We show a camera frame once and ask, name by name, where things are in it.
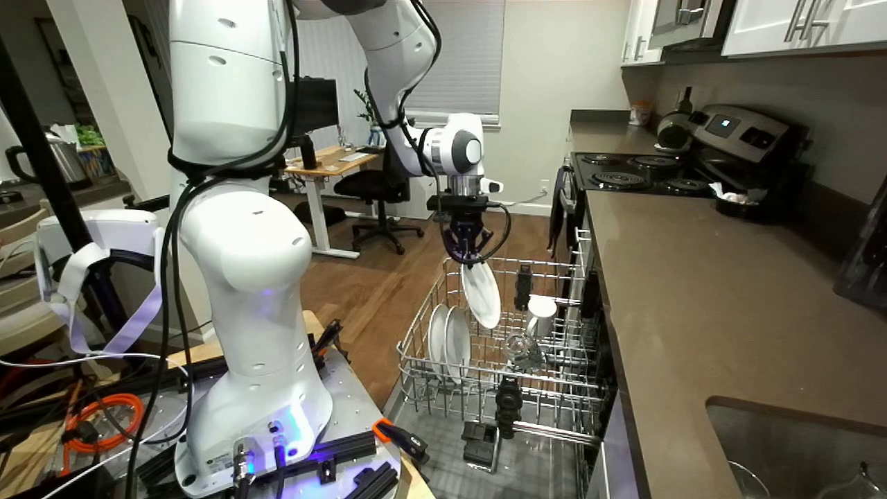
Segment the chair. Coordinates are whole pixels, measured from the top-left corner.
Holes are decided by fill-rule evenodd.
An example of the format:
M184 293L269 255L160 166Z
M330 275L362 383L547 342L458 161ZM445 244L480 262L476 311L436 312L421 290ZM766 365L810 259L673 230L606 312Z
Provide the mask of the chair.
M415 233L425 234L415 223L398 223L384 215L384 201L405 201L411 200L411 178L401 171L398 158L390 147L383 148L383 169L362 169L340 183L336 183L339 194L360 197L362 201L378 201L373 220L355 220L351 223L351 245L360 251L360 244L368 238L387 238L396 255L405 255L405 245L396 241L396 233Z

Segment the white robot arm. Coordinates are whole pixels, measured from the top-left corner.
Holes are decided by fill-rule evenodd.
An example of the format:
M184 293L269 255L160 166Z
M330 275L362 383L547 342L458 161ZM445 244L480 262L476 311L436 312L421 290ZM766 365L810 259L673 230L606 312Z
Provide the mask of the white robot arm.
M459 262L486 259L490 230L481 212L490 205L481 169L481 121L475 114L451 114L443 128L411 128L405 99L421 83L441 53L436 19L418 0L323 0L346 13L366 53L366 94L373 104L387 143L411 173L445 173L445 190L429 200L429 211L445 215L441 233L450 257Z
M445 212L443 245L476 262L490 233L480 115L454 114L415 129L405 99L433 67L441 38L418 0L323 0L346 13L366 49L366 92L407 173L445 173L429 200ZM287 0L170 0L171 151L184 194L164 238L179 233L211 290L228 373L193 403L178 442L188 496L305 459L332 415L299 315L310 241L297 215L258 183L290 143L293 4Z

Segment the wire rack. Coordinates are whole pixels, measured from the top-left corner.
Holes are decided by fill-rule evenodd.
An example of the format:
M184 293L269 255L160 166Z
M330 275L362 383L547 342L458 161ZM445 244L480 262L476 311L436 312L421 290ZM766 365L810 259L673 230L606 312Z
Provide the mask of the wire rack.
M497 423L497 391L502 380L515 380L520 388L519 431L542 435L572 442L595 442L603 402L613 395L595 380L594 322L580 319L573 287L585 286L585 262L515 259L490 257L494 276L502 293L502 322L486 330L469 319L470 360L451 376L445 365L429 360L426 330L436 305L469 311L459 287L459 269L443 259L443 270L421 301L411 330L396 342L405 402L415 410L433 410L459 420ZM530 334L530 311L515 305L519 270L530 269L531 293L554 295L556 315L547 334ZM531 341L534 360L515 356L513 341Z

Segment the cabinet door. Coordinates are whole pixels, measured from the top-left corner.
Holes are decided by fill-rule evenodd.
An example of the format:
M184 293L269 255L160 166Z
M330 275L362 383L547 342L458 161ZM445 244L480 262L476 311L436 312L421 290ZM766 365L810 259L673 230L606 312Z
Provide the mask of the cabinet door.
M829 44L887 40L887 0L846 0Z
M791 49L792 26L806 0L739 0L723 40L723 54Z
M660 46L651 46L651 29L658 17L658 0L633 0L630 4L630 29L623 38L623 62L653 62L662 57Z
M638 8L639 0L630 1L630 17L626 17L626 36L621 40L621 62L633 62L635 61L635 49L638 49Z

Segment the open dishwasher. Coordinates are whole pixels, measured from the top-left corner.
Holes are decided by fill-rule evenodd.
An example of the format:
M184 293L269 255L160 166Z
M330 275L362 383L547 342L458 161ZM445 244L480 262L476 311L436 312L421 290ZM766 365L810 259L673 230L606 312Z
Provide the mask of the open dishwasher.
M425 295L398 351L387 417L426 441L425 477L441 499L585 496L613 385L598 380L598 323L580 312L585 262L487 259L502 319L486 330L469 312L459 269L443 269ZM542 334L527 330L527 290L556 301ZM437 360L429 330L437 311L465 315L469 360ZM490 463L469 463L469 431L486 427Z

